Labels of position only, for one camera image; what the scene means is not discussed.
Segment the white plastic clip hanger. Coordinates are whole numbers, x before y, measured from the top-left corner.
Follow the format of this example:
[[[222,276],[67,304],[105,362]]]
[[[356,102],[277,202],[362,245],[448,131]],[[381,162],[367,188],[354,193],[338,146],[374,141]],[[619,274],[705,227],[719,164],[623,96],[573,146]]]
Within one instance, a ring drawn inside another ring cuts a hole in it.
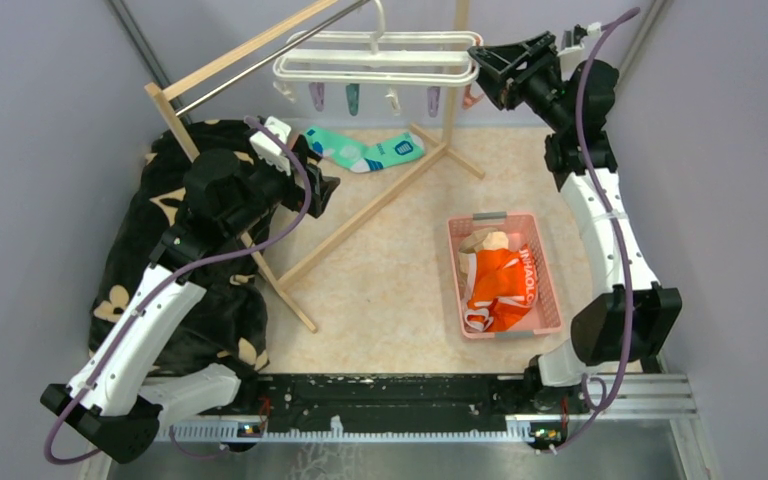
[[[392,31],[374,3],[371,31],[298,32],[272,64],[275,77],[295,83],[464,87],[478,76],[468,50],[483,42],[470,30]]]

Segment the wooden drying rack frame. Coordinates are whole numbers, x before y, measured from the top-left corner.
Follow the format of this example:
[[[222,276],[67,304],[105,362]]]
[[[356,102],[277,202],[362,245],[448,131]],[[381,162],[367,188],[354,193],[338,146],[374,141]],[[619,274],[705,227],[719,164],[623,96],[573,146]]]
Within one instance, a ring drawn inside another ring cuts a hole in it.
[[[175,109],[171,104],[172,100],[225,70],[232,64],[260,50],[268,43],[288,33],[290,29],[328,9],[331,5],[329,1],[315,1],[309,4],[168,87],[161,88],[154,83],[146,85],[146,93],[154,103],[167,127],[173,133],[179,146],[190,160],[195,160],[198,157],[199,150],[191,135],[186,131],[180,119],[181,116],[188,114],[191,110],[211,100],[230,86],[259,71],[266,65],[272,66],[277,57],[286,52],[288,47],[285,43],[280,49],[267,55],[259,62],[251,65],[246,70],[238,73],[186,106]],[[330,25],[341,20],[351,12],[362,8],[363,5],[363,2],[356,1],[305,31],[316,33],[322,29],[330,30]],[[304,174],[303,167],[295,168],[292,163],[291,167],[292,176],[286,176],[283,172],[273,167],[266,174],[264,184],[260,184],[257,180],[248,177],[241,177],[236,174],[227,175],[222,171],[210,168],[207,177],[197,178],[195,198],[192,204],[195,206],[198,214],[210,220],[219,221],[221,226],[251,226],[261,218],[267,208],[281,204],[284,194],[292,186],[293,173],[295,171]],[[309,201],[310,197],[307,196],[299,212],[306,213]]]

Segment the orange underwear white trim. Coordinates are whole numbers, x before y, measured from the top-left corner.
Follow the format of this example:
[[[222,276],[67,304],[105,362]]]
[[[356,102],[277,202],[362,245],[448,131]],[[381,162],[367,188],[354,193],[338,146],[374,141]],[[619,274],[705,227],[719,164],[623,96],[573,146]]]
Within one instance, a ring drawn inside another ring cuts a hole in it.
[[[466,275],[462,317],[468,328],[508,331],[534,308],[538,276],[527,246],[464,253],[460,260]]]

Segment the pink perforated plastic basket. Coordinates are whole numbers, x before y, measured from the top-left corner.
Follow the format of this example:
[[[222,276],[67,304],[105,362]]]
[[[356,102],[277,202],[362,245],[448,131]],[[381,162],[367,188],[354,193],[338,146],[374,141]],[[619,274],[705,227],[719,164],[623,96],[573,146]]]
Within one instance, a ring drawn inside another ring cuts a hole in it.
[[[464,324],[462,317],[466,279],[461,279],[456,272],[457,249],[462,240],[474,231],[483,228],[496,228],[506,233],[509,239],[509,250],[518,250],[523,246],[527,246],[534,256],[537,269],[539,295],[534,308],[510,330],[499,333],[474,331]],[[554,334],[562,330],[563,320],[561,319],[538,223],[534,215],[530,213],[501,212],[453,217],[448,220],[447,229],[457,300],[458,323],[464,337],[473,340],[532,337]]]

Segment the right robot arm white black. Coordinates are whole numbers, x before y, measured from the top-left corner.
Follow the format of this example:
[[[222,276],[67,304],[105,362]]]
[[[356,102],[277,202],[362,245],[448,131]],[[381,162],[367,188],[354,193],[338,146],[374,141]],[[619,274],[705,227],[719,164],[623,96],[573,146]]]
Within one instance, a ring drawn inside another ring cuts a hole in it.
[[[647,264],[623,204],[618,162],[605,130],[619,70],[590,56],[565,76],[549,32],[507,45],[472,46],[468,54],[478,68],[478,85],[497,109],[525,104],[551,128],[546,166],[590,262],[594,299],[573,317],[569,339],[534,357],[525,370],[525,403],[548,412],[602,364],[626,366],[657,355],[682,298]]]

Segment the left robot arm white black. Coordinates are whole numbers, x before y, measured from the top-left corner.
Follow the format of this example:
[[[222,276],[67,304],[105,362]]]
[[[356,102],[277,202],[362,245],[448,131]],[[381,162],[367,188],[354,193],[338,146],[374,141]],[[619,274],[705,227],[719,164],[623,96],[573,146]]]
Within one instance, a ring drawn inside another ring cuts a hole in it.
[[[206,293],[192,273],[271,247],[300,224],[313,203],[316,191],[304,161],[264,125],[254,127],[251,142],[266,166],[248,175],[232,153],[197,156],[184,181],[188,215],[161,237],[122,317],[69,382],[44,390],[40,402],[57,416],[43,446],[49,463],[75,464],[99,453],[129,463],[161,430],[192,415],[224,405],[245,414],[257,406],[258,384],[221,364],[159,386],[144,383]],[[92,453],[56,456],[53,444],[63,425],[93,445]]]

